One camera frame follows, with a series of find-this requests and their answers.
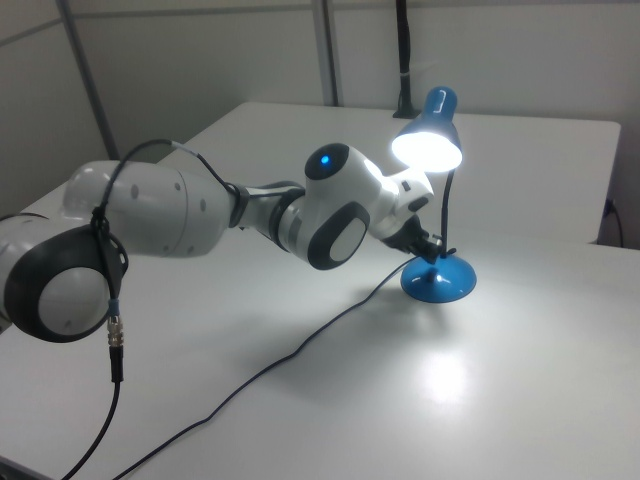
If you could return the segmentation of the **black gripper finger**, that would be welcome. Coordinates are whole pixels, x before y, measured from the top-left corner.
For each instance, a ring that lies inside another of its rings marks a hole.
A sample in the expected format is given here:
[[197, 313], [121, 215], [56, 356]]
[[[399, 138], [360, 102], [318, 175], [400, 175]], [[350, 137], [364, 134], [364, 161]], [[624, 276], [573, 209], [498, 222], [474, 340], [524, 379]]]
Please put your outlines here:
[[419, 217], [411, 216], [403, 226], [390, 237], [390, 247], [403, 253], [424, 256], [426, 253], [424, 230]]
[[436, 262], [443, 248], [444, 242], [440, 236], [422, 235], [417, 241], [417, 255], [426, 262]]

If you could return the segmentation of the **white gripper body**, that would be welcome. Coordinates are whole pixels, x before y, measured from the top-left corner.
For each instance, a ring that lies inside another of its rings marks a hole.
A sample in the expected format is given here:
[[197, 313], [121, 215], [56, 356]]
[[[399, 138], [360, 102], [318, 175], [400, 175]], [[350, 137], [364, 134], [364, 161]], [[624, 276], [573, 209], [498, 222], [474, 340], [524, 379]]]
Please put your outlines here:
[[434, 193], [426, 174], [413, 168], [391, 176], [380, 174], [379, 182], [381, 188], [372, 206], [372, 236], [385, 240], [396, 235]]

